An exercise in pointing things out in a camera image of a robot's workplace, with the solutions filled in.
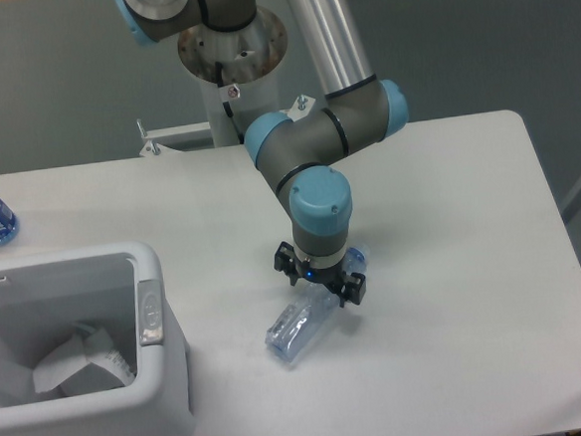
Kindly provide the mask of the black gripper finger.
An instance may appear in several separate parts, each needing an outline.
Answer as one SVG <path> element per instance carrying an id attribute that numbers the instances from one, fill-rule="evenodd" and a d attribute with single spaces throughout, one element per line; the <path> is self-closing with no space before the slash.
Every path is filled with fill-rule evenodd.
<path id="1" fill-rule="evenodd" d="M 295 287 L 301 279 L 301 267 L 294 252 L 293 245 L 283 241 L 274 253 L 274 269 L 288 277 L 289 283 Z"/>
<path id="2" fill-rule="evenodd" d="M 327 289 L 339 298 L 339 306 L 346 303 L 360 305 L 366 292 L 366 278 L 362 273 L 347 273 L 342 271 L 331 282 L 327 283 Z"/>

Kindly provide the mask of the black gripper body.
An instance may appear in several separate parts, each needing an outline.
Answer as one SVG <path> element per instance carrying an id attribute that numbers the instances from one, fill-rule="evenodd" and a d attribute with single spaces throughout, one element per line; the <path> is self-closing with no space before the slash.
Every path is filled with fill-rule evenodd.
<path id="1" fill-rule="evenodd" d="M 346 255 L 342 255 L 340 259 L 333 256 L 300 259 L 294 256 L 292 259 L 293 281 L 296 283 L 304 279 L 312 284 L 323 285 L 330 291 L 343 291 L 348 277 L 343 266 L 345 257 Z"/>

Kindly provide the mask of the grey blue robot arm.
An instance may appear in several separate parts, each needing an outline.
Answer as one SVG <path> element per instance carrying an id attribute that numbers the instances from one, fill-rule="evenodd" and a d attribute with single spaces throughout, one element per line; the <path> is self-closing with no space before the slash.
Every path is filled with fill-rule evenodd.
<path id="1" fill-rule="evenodd" d="M 402 129 L 409 107 L 399 87 L 378 79 L 346 0 L 288 0 L 326 99 L 302 118 L 269 111 L 262 81 L 285 57 L 280 20 L 257 0 L 113 0 L 133 38 L 177 37 L 187 71 L 212 90 L 218 140 L 242 144 L 292 224 L 274 267 L 292 282 L 325 286 L 357 305 L 366 280 L 345 266 L 352 194 L 333 164 Z"/>

